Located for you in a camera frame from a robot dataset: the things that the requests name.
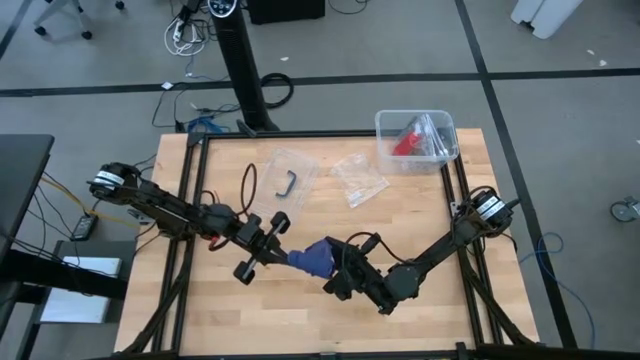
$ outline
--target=wooden tabletop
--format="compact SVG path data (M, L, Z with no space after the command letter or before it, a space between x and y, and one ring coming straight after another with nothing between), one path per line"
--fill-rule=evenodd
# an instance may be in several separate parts
M458 140L469 186L496 187L482 131L460 129ZM369 231L378 232L400 257L410 258L449 230L442 178L439 172L385 176L388 188L351 209L339 181L330 174L331 167L358 152L375 164L375 144L373 137L213 140L204 189L215 190L223 203L239 209L240 180L248 163L256 164L260 176L274 149L303 152L318 161L319 171L300 214L280 236L285 250L302 250L326 235L345 240L355 232ZM156 158L152 180L174 194L185 146L185 135L164 135ZM198 157L196 149L189 201ZM457 191L455 171L452 175ZM140 244L154 235L151 231L143 236ZM168 243L158 239L136 256L116 350L131 343L158 304ZM351 300L341 302L322 290L326 280L288 267L259 265L255 280L245 286L233 277L233 270L248 254L233 244L211 253L207 245L196 242L181 355L447 350L459 341L473 347L455 256L428 274L418 298L401 302L392 315L382 316L366 296L354 293ZM511 242L504 237L487 240L485 256L496 300L526 336L537 340ZM395 262L381 246L369 259L383 270ZM480 312L485 314L484 307ZM168 317L167 344L174 315L171 312ZM489 338L486 316L483 328Z

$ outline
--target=metal bracket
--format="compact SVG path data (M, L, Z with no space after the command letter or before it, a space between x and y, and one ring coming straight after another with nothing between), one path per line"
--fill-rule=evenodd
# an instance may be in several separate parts
M463 342L456 343L456 353L458 355L458 360L469 360L469 352Z
M454 216L455 216L455 215L458 213L458 206L459 206L459 205L460 205L460 204L458 204L458 203L457 203L457 202L455 202L455 201L452 201L452 202L450 202L450 203L449 203L449 207L451 208L451 214L452 214L452 215L454 215Z

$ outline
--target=office chair wheel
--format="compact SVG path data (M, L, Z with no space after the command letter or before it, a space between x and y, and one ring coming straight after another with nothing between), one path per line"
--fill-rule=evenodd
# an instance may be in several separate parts
M47 30L45 28L43 28L42 26L38 26L37 28L34 29L34 31L36 32L36 34L38 34L40 36L47 35Z

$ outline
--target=white cable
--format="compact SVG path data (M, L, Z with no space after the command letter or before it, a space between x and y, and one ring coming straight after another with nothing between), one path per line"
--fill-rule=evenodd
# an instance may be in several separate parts
M177 29L177 27L180 26L180 19L178 18L174 19L164 31L164 47L167 49L167 51L171 55L185 56L185 57L193 56L200 53L202 50L204 50L204 46L206 45L206 42L204 41L204 39L200 39L198 37L198 33L196 32L196 26L194 24L191 24L191 41L182 41L182 40L176 41L175 39L173 39L173 47L175 48L175 50L172 50L169 47L169 43L167 42L167 35L169 34L169 29L171 29L173 25L175 25Z

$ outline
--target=black desk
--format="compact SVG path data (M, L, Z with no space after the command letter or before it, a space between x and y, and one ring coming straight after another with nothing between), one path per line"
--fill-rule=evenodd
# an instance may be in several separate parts
M42 176L51 135L0 135L0 337L16 302L42 304L47 287L124 299L127 281L11 248Z
M18 233L52 145L51 135L0 135L0 229L11 236ZM10 248L11 241L0 236L0 262ZM20 288L19 281L0 282L0 336Z

